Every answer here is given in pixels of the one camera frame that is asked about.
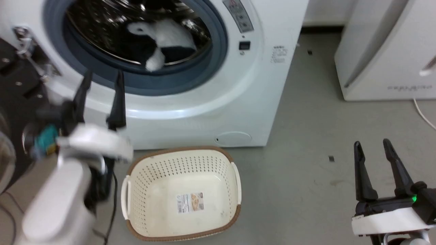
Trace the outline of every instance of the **white plastic basket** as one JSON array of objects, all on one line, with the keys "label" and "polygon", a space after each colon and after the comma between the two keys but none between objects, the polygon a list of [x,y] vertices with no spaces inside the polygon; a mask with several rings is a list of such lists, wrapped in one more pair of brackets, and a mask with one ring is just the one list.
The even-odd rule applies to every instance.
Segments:
[{"label": "white plastic basket", "polygon": [[121,188],[129,230],[144,241],[178,241],[222,232],[241,210],[233,159],[218,147],[164,150],[134,163]]}]

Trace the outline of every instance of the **perforated basket side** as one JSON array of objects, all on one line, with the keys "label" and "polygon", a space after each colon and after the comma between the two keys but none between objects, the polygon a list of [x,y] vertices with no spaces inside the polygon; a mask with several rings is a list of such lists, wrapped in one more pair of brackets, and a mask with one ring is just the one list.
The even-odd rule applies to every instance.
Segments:
[{"label": "perforated basket side", "polygon": [[[153,182],[154,180],[158,180],[160,178],[171,177],[172,175],[177,175],[177,174],[187,174],[189,172],[214,172],[214,173],[222,175],[223,178],[226,180],[227,185],[229,185],[228,184],[229,180],[226,177],[227,176],[232,177],[230,175],[230,173],[234,172],[231,164],[220,164],[219,162],[216,162],[216,163],[210,164],[210,165],[203,164],[201,166],[201,164],[199,164],[197,166],[195,163],[200,162],[198,159],[197,159],[197,161],[187,161],[187,160],[184,160],[181,158],[180,159],[174,158],[174,159],[167,159],[166,161],[159,162],[159,164],[149,163],[147,165],[142,165],[141,167],[135,169],[135,167],[146,158],[155,158],[158,155],[165,155],[165,154],[168,155],[168,153],[176,153],[176,152],[180,152],[180,151],[192,151],[192,150],[217,151],[217,152],[222,153],[228,159],[229,163],[233,162],[233,159],[226,151],[224,151],[221,148],[215,147],[215,146],[177,148],[177,149],[171,149],[171,150],[157,151],[157,152],[145,155],[144,157],[138,159],[130,167],[130,169],[127,173],[127,175],[129,175],[129,176],[134,176],[134,175],[140,176],[140,178],[134,178],[136,180],[136,186],[139,186],[139,187],[138,188],[132,187],[133,198],[136,198],[136,200],[139,200],[140,197],[146,197],[146,191],[144,191],[144,189],[146,189],[145,187],[147,185],[151,184],[151,182]],[[236,222],[236,220],[239,216],[240,210],[241,210],[241,205],[235,206],[235,204],[237,204],[237,202],[235,203],[234,195],[230,194],[230,190],[228,190],[228,192],[229,192],[229,206],[232,207],[231,213],[233,214],[233,216],[229,217],[229,219],[230,219],[229,223],[227,223],[226,225],[224,225],[220,228],[213,229],[210,231],[200,232],[200,233],[196,233],[196,234],[189,234],[189,235],[179,235],[179,236],[171,236],[171,237],[150,237],[150,236],[144,235],[144,233],[148,234],[148,232],[146,231],[147,225],[146,225],[146,220],[144,219],[144,217],[141,217],[141,215],[132,215],[131,220],[127,220],[127,227],[132,232],[132,234],[134,236],[136,236],[137,238],[144,240],[144,241],[155,241],[155,242],[189,240],[189,239],[200,238],[200,237],[214,235],[214,234],[223,232],[226,229],[228,229],[229,227],[231,227]],[[133,202],[132,209],[133,210],[138,209],[138,211],[140,213],[144,212],[145,206],[141,205],[141,203],[139,201],[137,201],[137,202],[138,203]],[[135,223],[135,227],[140,227],[140,229],[142,230],[141,233],[143,233],[143,234],[140,234],[135,230],[133,223]]]}]

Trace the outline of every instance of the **floor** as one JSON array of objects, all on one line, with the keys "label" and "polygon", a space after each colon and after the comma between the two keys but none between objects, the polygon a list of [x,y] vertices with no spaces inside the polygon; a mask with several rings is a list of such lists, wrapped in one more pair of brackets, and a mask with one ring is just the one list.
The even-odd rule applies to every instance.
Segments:
[{"label": "floor", "polygon": [[[392,141],[415,181],[424,180],[436,187],[436,132],[419,117],[410,101],[345,102],[333,61],[339,40],[337,34],[303,35],[268,146],[228,149],[238,165],[243,189],[242,211],[235,225],[219,235],[171,244],[370,244],[369,238],[356,237],[351,230],[357,203],[353,162],[356,140],[365,150],[368,173],[379,196],[392,196],[395,188],[383,138]],[[419,105],[429,120],[436,122],[436,101],[420,101]],[[144,152],[135,154],[139,157]],[[54,162],[38,164],[10,189],[23,207]],[[127,168],[116,166],[119,180]],[[21,219],[7,196],[0,197],[0,202]],[[99,209],[96,229],[106,231],[111,210],[109,203]],[[8,244],[10,231],[9,220],[0,213],[0,245]],[[436,239],[436,233],[430,237]],[[103,241],[92,237],[89,244]],[[144,244],[130,234],[120,210],[109,244]]]}]

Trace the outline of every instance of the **front-loading washing machine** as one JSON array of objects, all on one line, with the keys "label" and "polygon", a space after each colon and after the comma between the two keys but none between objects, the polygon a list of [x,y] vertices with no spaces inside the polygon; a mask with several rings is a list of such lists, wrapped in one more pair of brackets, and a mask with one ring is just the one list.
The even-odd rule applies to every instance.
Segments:
[{"label": "front-loading washing machine", "polygon": [[[308,0],[167,0],[162,9],[150,1],[0,0],[0,38],[44,52],[46,63],[35,65],[50,67],[43,80],[52,101],[72,97],[92,70],[88,123],[105,121],[122,70],[122,133],[135,149],[265,146]],[[148,72],[119,48],[116,30],[158,18],[189,30],[197,51]]]}]

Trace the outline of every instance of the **brown basket rim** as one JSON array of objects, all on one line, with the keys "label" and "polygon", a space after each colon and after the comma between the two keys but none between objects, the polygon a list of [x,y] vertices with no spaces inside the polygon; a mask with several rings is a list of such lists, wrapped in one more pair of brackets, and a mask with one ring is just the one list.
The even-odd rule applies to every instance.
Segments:
[{"label": "brown basket rim", "polygon": [[[142,160],[148,158],[148,157],[153,157],[156,155],[162,155],[162,154],[166,154],[166,153],[172,153],[172,152],[177,152],[177,151],[187,151],[187,150],[216,150],[221,152],[222,154],[224,154],[227,159],[229,160],[229,162],[234,163],[233,158],[230,156],[230,154],[228,152],[226,152],[225,150],[223,150],[222,148],[216,147],[216,146],[198,146],[198,147],[180,147],[180,148],[175,148],[175,149],[168,149],[168,150],[159,150],[153,153],[149,153],[146,154],[145,156],[137,159],[135,161],[134,164],[132,164],[129,168],[129,170],[127,171],[127,175],[131,175],[133,169],[136,167],[136,165],[141,162]],[[229,229],[238,219],[239,217],[239,213],[241,212],[241,205],[239,204],[236,207],[236,212],[235,215],[233,216],[233,218],[231,219],[231,221],[229,223],[227,223],[226,225],[213,229],[213,230],[209,230],[209,231],[204,231],[204,232],[199,232],[199,233],[195,233],[195,234],[189,234],[189,235],[182,235],[182,236],[169,236],[169,237],[147,237],[147,236],[143,236],[141,234],[139,234],[132,226],[130,220],[127,220],[127,227],[130,230],[130,232],[137,237],[140,240],[143,241],[147,241],[147,242],[170,242],[170,241],[180,241],[180,240],[189,240],[189,239],[195,239],[195,238],[200,238],[200,237],[204,237],[204,236],[210,236],[216,233],[220,233],[223,232],[227,229]]]}]

